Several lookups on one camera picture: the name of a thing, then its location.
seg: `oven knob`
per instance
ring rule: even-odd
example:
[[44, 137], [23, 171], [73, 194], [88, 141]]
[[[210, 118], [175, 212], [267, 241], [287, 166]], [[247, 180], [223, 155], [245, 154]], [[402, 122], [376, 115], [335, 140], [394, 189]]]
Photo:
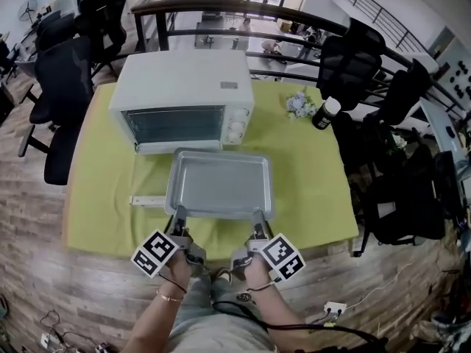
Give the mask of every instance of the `oven knob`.
[[239, 141], [239, 139], [242, 137], [242, 132], [234, 132], [234, 131], [231, 131], [227, 134], [227, 138], [229, 139], [229, 141], [231, 143], [235, 143], [237, 141]]
[[234, 111], [234, 119], [238, 121], [244, 121], [249, 116], [250, 111], [248, 109], [237, 109]]
[[233, 121], [229, 124], [229, 128], [233, 131], [242, 132], [245, 128], [245, 123], [243, 121]]

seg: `white toaster oven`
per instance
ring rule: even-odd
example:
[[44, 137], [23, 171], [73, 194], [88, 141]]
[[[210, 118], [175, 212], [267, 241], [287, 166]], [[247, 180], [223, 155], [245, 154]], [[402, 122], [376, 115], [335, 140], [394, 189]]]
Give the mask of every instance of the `white toaster oven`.
[[138, 154], [220, 149], [244, 138], [254, 97], [243, 51], [159, 51], [127, 58], [110, 114]]

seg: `oven glass window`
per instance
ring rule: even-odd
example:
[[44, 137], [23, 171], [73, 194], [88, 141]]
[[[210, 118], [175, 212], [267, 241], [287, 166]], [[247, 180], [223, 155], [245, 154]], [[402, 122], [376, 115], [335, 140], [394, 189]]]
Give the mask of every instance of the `oven glass window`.
[[137, 143], [219, 140], [224, 106], [130, 110], [123, 115]]

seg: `person's left hand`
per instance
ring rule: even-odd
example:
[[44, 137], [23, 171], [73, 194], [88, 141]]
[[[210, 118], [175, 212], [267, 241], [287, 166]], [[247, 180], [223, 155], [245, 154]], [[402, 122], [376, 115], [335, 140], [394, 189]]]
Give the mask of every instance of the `person's left hand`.
[[166, 265], [170, 268], [172, 279], [184, 288], [188, 287], [192, 270], [186, 261], [185, 253], [182, 250], [178, 250]]

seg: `gray tray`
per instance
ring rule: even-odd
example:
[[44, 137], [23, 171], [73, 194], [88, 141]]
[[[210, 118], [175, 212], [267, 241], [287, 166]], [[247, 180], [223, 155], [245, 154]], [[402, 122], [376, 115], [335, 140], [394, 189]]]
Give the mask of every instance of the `gray tray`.
[[272, 162], [266, 156], [237, 151], [178, 149], [171, 164], [165, 211], [178, 205], [189, 217], [251, 219], [274, 212]]

